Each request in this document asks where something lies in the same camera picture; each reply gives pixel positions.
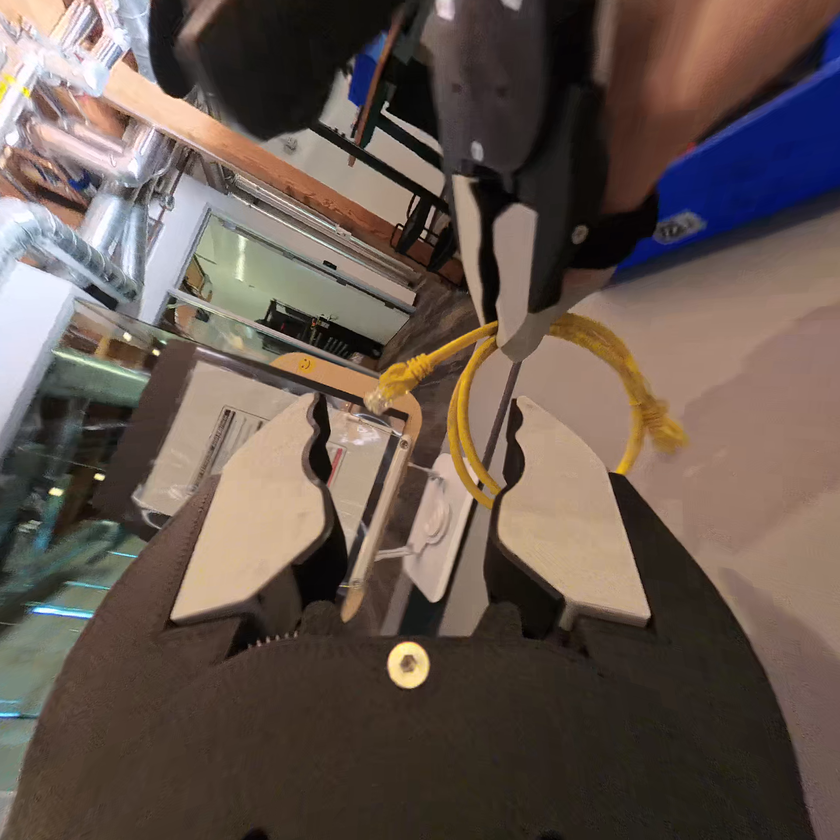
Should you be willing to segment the wooden top desk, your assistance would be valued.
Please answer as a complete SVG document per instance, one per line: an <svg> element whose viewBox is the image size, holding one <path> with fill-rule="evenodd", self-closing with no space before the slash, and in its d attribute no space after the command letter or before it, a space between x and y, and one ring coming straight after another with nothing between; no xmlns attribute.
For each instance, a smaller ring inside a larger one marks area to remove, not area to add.
<svg viewBox="0 0 840 840"><path fill-rule="evenodd" d="M392 53L400 38L406 20L406 5L402 5L393 15L392 23L385 36L381 53L374 68L371 84L364 106L356 120L353 131L353 146L348 157L348 166L353 168L359 157L356 150L365 150L372 140L378 118L385 104L387 71L392 59Z"/></svg>

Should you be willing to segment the blue plastic bin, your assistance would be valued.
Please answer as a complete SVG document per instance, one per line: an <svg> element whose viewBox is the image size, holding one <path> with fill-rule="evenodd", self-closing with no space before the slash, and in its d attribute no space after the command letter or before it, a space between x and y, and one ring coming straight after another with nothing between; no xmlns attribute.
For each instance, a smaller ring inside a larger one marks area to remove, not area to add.
<svg viewBox="0 0 840 840"><path fill-rule="evenodd" d="M673 161L658 182L654 235L620 271L838 188L837 18L815 45L821 61L810 74Z"/></svg>

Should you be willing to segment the blue storage bin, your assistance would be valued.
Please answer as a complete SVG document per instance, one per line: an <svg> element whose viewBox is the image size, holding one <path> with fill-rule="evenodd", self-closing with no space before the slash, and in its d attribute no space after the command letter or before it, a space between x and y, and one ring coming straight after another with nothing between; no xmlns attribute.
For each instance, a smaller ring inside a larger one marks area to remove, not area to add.
<svg viewBox="0 0 840 840"><path fill-rule="evenodd" d="M348 99L357 109L362 109L368 98L387 35L386 30L382 31L354 57Z"/></svg>

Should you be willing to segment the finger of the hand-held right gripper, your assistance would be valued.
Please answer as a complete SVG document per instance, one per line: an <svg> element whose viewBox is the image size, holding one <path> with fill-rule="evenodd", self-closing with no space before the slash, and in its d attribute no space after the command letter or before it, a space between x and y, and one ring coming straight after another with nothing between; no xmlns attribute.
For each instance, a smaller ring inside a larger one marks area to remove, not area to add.
<svg viewBox="0 0 840 840"><path fill-rule="evenodd" d="M513 203L492 225L499 274L497 346L513 363L524 362L549 333L551 324L568 311L567 297L541 311L529 310L537 222L534 210Z"/></svg>
<svg viewBox="0 0 840 840"><path fill-rule="evenodd" d="M497 320L501 285L493 229L502 210L501 184L461 174L451 177L461 263L479 323L487 325Z"/></svg>

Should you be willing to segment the grey desk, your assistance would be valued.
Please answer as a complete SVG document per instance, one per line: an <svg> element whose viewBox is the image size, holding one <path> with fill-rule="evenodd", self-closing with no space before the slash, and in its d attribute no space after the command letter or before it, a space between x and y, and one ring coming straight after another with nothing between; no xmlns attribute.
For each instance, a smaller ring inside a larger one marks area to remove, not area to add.
<svg viewBox="0 0 840 840"><path fill-rule="evenodd" d="M818 838L838 838L838 192L687 249L575 311L683 424L629 479L749 635Z"/></svg>

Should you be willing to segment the person's right forearm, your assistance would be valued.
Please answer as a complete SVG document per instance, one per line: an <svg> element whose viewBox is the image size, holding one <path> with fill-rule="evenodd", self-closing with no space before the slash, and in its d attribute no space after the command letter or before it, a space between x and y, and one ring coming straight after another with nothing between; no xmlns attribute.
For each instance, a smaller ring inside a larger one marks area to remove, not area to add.
<svg viewBox="0 0 840 840"><path fill-rule="evenodd" d="M619 2L603 212L640 205L691 142L778 76L838 8L838 1Z"/></svg>

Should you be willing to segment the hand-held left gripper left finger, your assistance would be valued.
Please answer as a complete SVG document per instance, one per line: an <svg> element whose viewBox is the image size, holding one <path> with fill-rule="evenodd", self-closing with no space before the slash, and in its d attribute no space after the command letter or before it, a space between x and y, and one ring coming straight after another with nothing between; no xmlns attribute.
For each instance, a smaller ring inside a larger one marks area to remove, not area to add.
<svg viewBox="0 0 840 840"><path fill-rule="evenodd" d="M301 395L170 519L209 491L171 623L295 624L310 604L337 604L347 546L327 486L330 433L325 395Z"/></svg>

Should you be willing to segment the insulated silver pipes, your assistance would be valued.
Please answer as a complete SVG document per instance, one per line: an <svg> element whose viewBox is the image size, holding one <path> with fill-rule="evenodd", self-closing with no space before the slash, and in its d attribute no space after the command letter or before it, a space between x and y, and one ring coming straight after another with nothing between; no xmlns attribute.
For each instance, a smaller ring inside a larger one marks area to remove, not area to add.
<svg viewBox="0 0 840 840"><path fill-rule="evenodd" d="M2 14L2 279L33 257L112 309L139 305L149 204L175 142L129 121L96 128L80 97L100 97L131 54L154 81L150 2L72 2L47 34Z"/></svg>

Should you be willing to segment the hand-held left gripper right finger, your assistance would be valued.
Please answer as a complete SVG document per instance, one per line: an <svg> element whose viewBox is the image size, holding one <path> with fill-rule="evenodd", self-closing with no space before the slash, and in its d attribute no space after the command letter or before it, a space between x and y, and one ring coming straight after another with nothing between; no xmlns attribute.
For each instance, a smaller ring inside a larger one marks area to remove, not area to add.
<svg viewBox="0 0 840 840"><path fill-rule="evenodd" d="M486 589L523 627L652 616L610 474L595 452L526 396L511 401L504 487L492 504Z"/></svg>

